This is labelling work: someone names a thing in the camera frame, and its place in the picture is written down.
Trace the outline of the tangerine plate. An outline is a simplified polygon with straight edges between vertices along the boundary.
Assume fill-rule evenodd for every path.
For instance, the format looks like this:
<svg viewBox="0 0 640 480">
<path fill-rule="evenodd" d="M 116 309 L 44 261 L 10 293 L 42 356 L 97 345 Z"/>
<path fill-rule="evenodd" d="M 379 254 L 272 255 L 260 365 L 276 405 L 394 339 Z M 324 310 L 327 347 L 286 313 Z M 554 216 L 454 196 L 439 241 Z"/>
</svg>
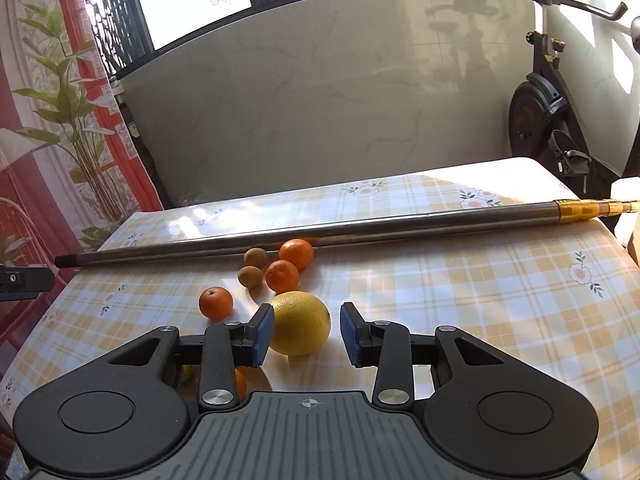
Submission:
<svg viewBox="0 0 640 480">
<path fill-rule="evenodd" d="M 220 322 L 231 314 L 233 298 L 227 289 L 219 286 L 206 288 L 198 297 L 201 314 L 209 321 Z"/>
</svg>

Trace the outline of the brown kiwi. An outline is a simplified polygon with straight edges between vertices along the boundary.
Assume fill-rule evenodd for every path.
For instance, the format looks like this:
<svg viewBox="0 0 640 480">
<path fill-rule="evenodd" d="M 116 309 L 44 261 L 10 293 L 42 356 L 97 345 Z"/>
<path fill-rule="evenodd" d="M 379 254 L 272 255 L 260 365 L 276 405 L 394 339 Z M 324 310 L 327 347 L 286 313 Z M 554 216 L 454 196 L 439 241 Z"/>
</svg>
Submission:
<svg viewBox="0 0 640 480">
<path fill-rule="evenodd" d="M 238 272 L 239 283 L 247 289 L 259 287 L 263 280 L 264 274 L 258 266 L 242 266 Z"/>
<path fill-rule="evenodd" d="M 252 247 L 244 254 L 243 260 L 246 266 L 256 266 L 258 269 L 263 269 L 269 262 L 269 256 L 265 249 Z"/>
</svg>

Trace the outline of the large yellow lemon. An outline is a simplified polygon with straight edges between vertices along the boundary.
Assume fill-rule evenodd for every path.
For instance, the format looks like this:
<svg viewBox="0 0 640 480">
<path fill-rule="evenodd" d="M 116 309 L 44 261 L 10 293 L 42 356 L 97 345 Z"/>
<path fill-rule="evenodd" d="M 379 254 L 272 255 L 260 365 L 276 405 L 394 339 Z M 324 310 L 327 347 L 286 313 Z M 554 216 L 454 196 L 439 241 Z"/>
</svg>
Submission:
<svg viewBox="0 0 640 480">
<path fill-rule="evenodd" d="M 331 317 L 326 305 L 308 292 L 284 292 L 270 300 L 274 325 L 270 348 L 284 356 L 306 356 L 329 338 Z"/>
</svg>

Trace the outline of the tangerine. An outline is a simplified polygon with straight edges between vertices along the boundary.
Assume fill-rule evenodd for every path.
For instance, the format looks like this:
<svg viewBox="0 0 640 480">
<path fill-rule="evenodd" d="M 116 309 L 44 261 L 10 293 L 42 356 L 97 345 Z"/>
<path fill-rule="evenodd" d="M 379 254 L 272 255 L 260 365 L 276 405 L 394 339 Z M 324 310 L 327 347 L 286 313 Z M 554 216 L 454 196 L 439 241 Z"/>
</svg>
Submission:
<svg viewBox="0 0 640 480">
<path fill-rule="evenodd" d="M 314 261 L 314 248 L 306 240 L 293 238 L 280 247 L 279 257 L 292 263 L 297 270 L 303 271 Z"/>
<path fill-rule="evenodd" d="M 297 288 L 299 280 L 299 270 L 286 260 L 273 261 L 265 270 L 265 282 L 276 294 L 292 292 Z"/>
</svg>

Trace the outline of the cream round plate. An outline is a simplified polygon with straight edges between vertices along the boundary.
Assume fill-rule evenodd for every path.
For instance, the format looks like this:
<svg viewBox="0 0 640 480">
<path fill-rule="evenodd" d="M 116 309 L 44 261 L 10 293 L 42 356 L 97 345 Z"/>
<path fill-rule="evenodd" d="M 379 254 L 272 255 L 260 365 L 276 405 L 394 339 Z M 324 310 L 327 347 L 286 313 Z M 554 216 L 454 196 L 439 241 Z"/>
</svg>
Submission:
<svg viewBox="0 0 640 480">
<path fill-rule="evenodd" d="M 270 382 L 261 368 L 251 368 L 246 366 L 238 367 L 244 375 L 249 395 L 253 391 L 270 391 Z M 185 398 L 195 399 L 198 394 L 198 378 L 200 378 L 200 367 L 198 365 L 185 365 L 182 368 L 178 393 Z"/>
</svg>

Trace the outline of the brown kiwi by pole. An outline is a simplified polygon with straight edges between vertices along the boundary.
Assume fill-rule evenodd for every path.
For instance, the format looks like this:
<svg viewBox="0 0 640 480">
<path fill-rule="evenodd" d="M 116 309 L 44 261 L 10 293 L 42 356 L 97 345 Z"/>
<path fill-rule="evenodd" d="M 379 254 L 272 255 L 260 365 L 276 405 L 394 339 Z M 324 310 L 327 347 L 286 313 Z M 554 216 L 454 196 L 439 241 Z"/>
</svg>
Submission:
<svg viewBox="0 0 640 480">
<path fill-rule="evenodd" d="M 258 269 L 263 269 L 269 262 L 269 256 L 265 249 L 252 247 L 244 254 L 243 260 L 246 266 L 256 266 Z"/>
</svg>

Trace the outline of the red floral curtain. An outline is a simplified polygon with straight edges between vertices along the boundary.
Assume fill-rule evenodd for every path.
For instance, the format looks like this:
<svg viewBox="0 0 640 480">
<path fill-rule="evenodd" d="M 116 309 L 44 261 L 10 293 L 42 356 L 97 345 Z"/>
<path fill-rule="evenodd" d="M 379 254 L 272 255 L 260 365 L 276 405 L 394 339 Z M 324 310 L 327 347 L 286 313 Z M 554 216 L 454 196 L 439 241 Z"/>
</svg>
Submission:
<svg viewBox="0 0 640 480">
<path fill-rule="evenodd" d="M 1 0 L 1 262 L 50 268 L 162 203 L 82 0 Z"/>
</svg>

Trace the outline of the plaid floral tablecloth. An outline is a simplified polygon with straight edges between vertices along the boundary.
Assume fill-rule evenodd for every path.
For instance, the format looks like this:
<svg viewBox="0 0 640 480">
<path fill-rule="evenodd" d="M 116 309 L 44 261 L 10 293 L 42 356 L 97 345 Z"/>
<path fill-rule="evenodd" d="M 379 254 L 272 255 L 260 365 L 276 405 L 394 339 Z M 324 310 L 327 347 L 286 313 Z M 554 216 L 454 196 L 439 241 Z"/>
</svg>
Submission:
<svg viewBox="0 0 640 480">
<path fill-rule="evenodd" d="M 108 246 L 568 196 L 536 162 L 514 158 L 135 214 Z M 2 377 L 3 416 L 35 388 L 156 326 L 201 333 L 198 297 L 210 286 L 231 292 L 234 318 L 249 318 L 271 294 L 247 292 L 236 278 L 241 264 L 213 258 L 79 272 Z M 320 249 L 300 286 L 332 315 L 350 301 L 369 320 L 415 333 L 458 326 L 561 379 L 598 412 L 588 477 L 638 477 L 639 269 L 599 221 Z"/>
</svg>

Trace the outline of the long metal pole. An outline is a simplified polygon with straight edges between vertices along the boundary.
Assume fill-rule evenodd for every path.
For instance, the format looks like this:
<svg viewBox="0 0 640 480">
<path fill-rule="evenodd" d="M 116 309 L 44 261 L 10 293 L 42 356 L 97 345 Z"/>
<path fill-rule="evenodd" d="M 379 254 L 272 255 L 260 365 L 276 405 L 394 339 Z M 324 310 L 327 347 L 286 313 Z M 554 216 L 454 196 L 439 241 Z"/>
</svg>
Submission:
<svg viewBox="0 0 640 480">
<path fill-rule="evenodd" d="M 306 240 L 314 247 L 371 244 L 502 229 L 556 226 L 597 218 L 617 217 L 621 214 L 636 214 L 638 211 L 639 203 L 636 200 L 552 200 L 547 203 L 405 214 L 312 226 L 294 226 L 294 228 L 216 235 L 198 240 L 179 240 L 164 244 L 60 255 L 54 258 L 54 265 L 59 269 L 73 269 L 107 264 L 231 256 L 242 254 L 253 247 L 272 252 L 291 238 Z"/>
</svg>

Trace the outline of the black exercise bike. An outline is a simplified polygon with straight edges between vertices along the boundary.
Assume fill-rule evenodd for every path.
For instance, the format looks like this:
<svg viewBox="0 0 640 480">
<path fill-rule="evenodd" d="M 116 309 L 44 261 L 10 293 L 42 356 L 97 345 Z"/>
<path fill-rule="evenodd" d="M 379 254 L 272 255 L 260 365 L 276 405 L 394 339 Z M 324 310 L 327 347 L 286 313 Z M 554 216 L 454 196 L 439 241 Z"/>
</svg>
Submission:
<svg viewBox="0 0 640 480">
<path fill-rule="evenodd" d="M 511 153 L 581 198 L 639 171 L 639 0 L 527 0 L 533 64 L 508 113 Z"/>
</svg>

